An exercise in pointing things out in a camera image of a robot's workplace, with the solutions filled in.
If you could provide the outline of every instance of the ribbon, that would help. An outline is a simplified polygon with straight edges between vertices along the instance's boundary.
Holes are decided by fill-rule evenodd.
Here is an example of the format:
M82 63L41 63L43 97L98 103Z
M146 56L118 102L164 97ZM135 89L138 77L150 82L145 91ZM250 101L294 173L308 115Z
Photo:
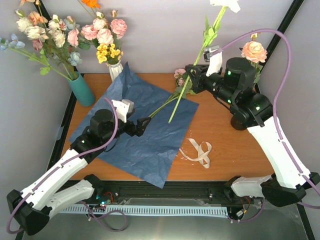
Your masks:
M207 141L203 141L201 142L200 145L197 144L197 142L193 139L193 138L188 138L188 140L190 141L190 143L194 146L194 148L197 150L198 152L198 157L197 158L190 158L188 157L184 151L181 150L181 148L179 148L179 151L182 153L182 155L190 160L190 161L194 161L194 162L199 162L205 169L208 169L210 167L210 158L208 157L211 149L212 149L212 146L209 142ZM207 147L208 147L208 151L204 152L202 150L202 144L206 144Z

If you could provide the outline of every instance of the gray wall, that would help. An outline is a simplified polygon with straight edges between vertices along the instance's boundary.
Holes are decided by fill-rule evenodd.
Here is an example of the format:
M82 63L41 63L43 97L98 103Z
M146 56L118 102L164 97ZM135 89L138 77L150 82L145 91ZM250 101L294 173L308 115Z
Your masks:
M304 1L285 35L292 48L289 78L278 98L282 128L301 161L312 172L320 173L320 1ZM287 50L281 42L261 76L261 91L274 99L287 64ZM305 203L320 206L320 197L310 189ZM317 219L320 210L306 208L315 239L320 239Z
M14 14L18 4L19 1L0 0L0 37L18 34ZM13 189L27 187L45 172L70 96L65 79L53 72L41 76L39 67L8 49L0 51L2 240L15 239L15 235L6 233L9 218L6 196ZM15 221L11 229L18 229Z
M172 73L193 64L202 46L205 15L212 24L221 9L211 6L209 0L100 0L99 3L106 16L116 9L118 17L126 21L123 62L128 61L136 73ZM277 28L291 3L292 0L239 0L241 10L225 13L214 42L222 46L251 30ZM50 15L59 14L63 18L72 15L82 26L92 22L77 0L46 0L44 4ZM267 34L259 39L267 45L271 38ZM240 54L239 47L247 40L226 50L224 59ZM107 72L106 65L98 63L93 48L80 52L81 72Z

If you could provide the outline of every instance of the wooden table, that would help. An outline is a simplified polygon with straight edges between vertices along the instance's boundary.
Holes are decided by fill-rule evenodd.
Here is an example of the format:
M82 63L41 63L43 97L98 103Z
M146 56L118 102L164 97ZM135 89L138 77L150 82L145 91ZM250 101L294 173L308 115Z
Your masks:
M169 92L173 92L175 89L173 73L141 73L138 75L148 83ZM110 75L106 73L85 74L84 78L97 100L111 84ZM203 141L209 142L212 145L209 154L210 168L205 169L199 162L186 160L178 152L167 178L168 181L227 181L236 175L259 177L273 173L268 159L253 136L247 130L237 131L233 129L230 125L232 115L209 92L189 95L188 99L199 103L199 107L181 148L189 157L196 158L198 152L187 138L195 139L198 144ZM87 115L90 108L76 103L64 143L63 154L70 147L69 137ZM89 174L95 174L101 180L141 180L97 158L77 172L72 179L81 180Z

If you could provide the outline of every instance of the purple cable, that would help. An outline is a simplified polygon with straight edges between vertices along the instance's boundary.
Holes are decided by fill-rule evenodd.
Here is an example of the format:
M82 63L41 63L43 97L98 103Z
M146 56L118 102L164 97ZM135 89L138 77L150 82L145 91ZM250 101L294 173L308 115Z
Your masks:
M290 67L291 67L291 60L292 60L291 47L290 47L289 41L286 38L286 36L282 32L280 32L278 30L275 30L275 29L272 29L272 28L262 28L262 29L254 30L254 31L248 32L246 34L243 34L243 35L237 37L236 39L232 40L231 42L227 43L222 48L220 48L217 51L213 52L213 55L221 53L223 50L225 50L226 48L228 48L229 46L231 46L232 44L234 44L235 42L237 42L240 39L243 39L245 37L251 36L252 34L260 33L260 32L274 33L274 34L278 35L279 37L281 37L284 40L286 48L287 48L288 59L287 59L287 64L286 64L286 70L284 72L281 84L280 84L278 90L276 91L276 94L275 94L275 97L274 97L274 100L273 100L273 106L272 106L273 121L274 121L274 124L275 124L275 128L276 128L276 131L278 133L278 136L279 136L280 140L283 140L284 137L282 136L282 133L280 131L280 127L279 127L279 124L278 124L277 101L278 101L278 97L280 95L280 92L281 92L282 88L284 87L284 85L286 83L286 80L288 78ZM301 169L301 167L299 166L299 164L295 160L295 157L290 152L286 142L282 141L282 144L283 144L283 147L285 148L286 152L288 153L289 157L291 158L291 160L292 160L294 166L296 167L296 169L299 171L300 174L303 174L304 173L303 170ZM310 186L312 186L314 188L314 190L320 196L320 189L316 185L314 185L314 183L307 176L302 175L302 177L306 180L307 183L310 184ZM312 205L309 205L309 204L306 204L306 203L303 203L303 202L298 202L298 204L303 205L305 207L313 208L313 209L320 209L320 206L312 206Z
M260 214L262 213L263 209L264 209L264 206L265 206L265 201L262 202L261 204L261 209L258 211L258 213L256 215L254 215L253 217L249 218L249 219L246 219L246 220L234 220L234 219L231 219L229 216L227 216L227 218L232 221L232 222L235 222L235 223L247 223L247 222L250 222L252 220L255 220L257 217L260 216Z
M82 152L78 155L75 155L71 158L69 158L68 160L64 161L63 163L61 163L62 166L66 165L67 163L69 163L70 161L76 159L76 158L79 158L79 157L82 157L84 155L87 155L87 154L90 154L90 153L93 153L95 151L98 151L98 150L101 150L101 149L104 149L116 136L117 134L117 130L118 130L118 116L117 116L117 112L116 112L116 109L114 107L114 105L112 104L112 102L108 99L108 98L104 98L110 105L111 105L111 108L112 108L112 111L113 111L113 115L114 115L114 130L113 130L113 134L112 136L110 137L110 139L103 145L99 146L99 147L96 147L96 148L93 148L93 149L90 149L88 151L85 151L85 152ZM47 174L47 176L45 176L33 189L32 191L36 191L52 174L54 174L58 169L60 169L60 167L56 167L54 168L51 172L49 172ZM27 200L28 197L31 196L31 192L28 193L19 203L18 205L14 208L14 210L12 211L10 217L9 217L9 220L8 222L6 223L6 232L8 234L17 234L21 231L23 231L23 229L18 229L18 230L15 230L15 231L11 231L10 230L10 225L11 225L11 222L15 216L15 214L17 213L17 211L19 210L19 208L21 207L21 205Z
M120 210L112 210L106 214L103 214L102 216L99 216L99 217L96 217L95 214L92 212L91 208L84 202L84 201L81 201L80 202L81 204L83 204L86 209L88 209L88 212L89 214L93 217L93 219L101 226L103 227L104 229L110 231L110 232L121 232L123 230L125 230L127 227L128 227L128 220L127 220L127 216L124 214L123 211L120 211ZM122 216L124 217L124 224L123 224L123 227L119 228L119 229L114 229L114 228L111 228L111 227L108 227L106 225L103 225L102 222L99 221L99 219L103 219L107 216L109 216L110 214L112 213L120 213L122 214Z

